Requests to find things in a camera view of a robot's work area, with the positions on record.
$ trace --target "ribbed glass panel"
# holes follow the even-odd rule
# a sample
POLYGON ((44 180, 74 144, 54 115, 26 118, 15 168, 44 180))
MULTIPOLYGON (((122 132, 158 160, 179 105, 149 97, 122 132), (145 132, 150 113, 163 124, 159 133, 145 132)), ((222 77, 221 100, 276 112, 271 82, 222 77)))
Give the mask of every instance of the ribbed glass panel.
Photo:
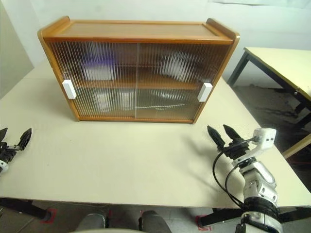
POLYGON ((192 120, 228 46, 139 44, 136 118, 192 120))
POLYGON ((228 45, 50 42, 81 117, 192 120, 228 45))
POLYGON ((134 117, 137 44, 64 41, 50 47, 77 92, 80 116, 134 117))

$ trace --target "wooden cabinet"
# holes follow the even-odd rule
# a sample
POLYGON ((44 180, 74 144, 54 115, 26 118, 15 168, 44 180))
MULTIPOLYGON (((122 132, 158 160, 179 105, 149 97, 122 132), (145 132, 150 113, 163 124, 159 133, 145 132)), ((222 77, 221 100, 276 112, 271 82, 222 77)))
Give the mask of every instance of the wooden cabinet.
POLYGON ((78 120, 195 123, 239 35, 197 22, 70 20, 38 32, 78 120), (63 82, 75 97, 69 99, 63 82))

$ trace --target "table surface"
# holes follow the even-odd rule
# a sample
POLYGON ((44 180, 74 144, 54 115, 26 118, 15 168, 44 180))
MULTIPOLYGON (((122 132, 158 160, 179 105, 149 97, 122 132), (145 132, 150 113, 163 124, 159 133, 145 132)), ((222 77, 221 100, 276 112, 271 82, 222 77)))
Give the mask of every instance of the table surface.
MULTIPOLYGON (((235 207, 217 186, 211 167, 216 146, 207 125, 232 126, 245 139, 258 123, 220 79, 196 124, 75 121, 47 61, 0 100, 5 141, 17 143, 32 127, 0 178, 0 196, 188 207, 235 207)), ((277 182, 280 206, 311 204, 311 195, 276 147, 260 158, 277 182)), ((232 168, 224 156, 216 174, 232 168)), ((244 181, 236 171, 229 189, 242 199, 244 181)))
POLYGON ((244 48, 311 100, 311 50, 244 48))

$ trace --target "cabinet top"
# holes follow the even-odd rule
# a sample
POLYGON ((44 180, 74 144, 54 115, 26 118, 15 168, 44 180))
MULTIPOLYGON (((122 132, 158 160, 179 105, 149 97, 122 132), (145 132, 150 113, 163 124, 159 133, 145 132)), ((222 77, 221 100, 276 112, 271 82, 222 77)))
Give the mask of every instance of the cabinet top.
POLYGON ((93 40, 132 43, 232 44, 235 39, 232 37, 239 36, 213 19, 202 23, 70 20, 69 17, 63 17, 39 33, 46 41, 93 40))

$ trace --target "robotic arm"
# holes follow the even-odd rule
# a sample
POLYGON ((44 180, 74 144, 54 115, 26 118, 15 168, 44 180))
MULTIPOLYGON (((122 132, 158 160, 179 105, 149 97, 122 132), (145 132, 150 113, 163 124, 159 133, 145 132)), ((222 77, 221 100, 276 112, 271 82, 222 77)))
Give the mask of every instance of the robotic arm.
POLYGON ((236 227, 236 233, 282 233, 282 225, 278 221, 276 181, 264 164, 256 160, 257 156, 272 147, 276 130, 256 129, 253 137, 245 141, 231 127, 224 125, 224 128, 232 139, 226 148, 225 142, 215 129, 208 126, 207 130, 218 150, 233 160, 232 165, 240 168, 240 173, 245 179, 244 213, 241 216, 241 223, 236 227), (249 141, 257 145, 253 150, 248 148, 249 141))

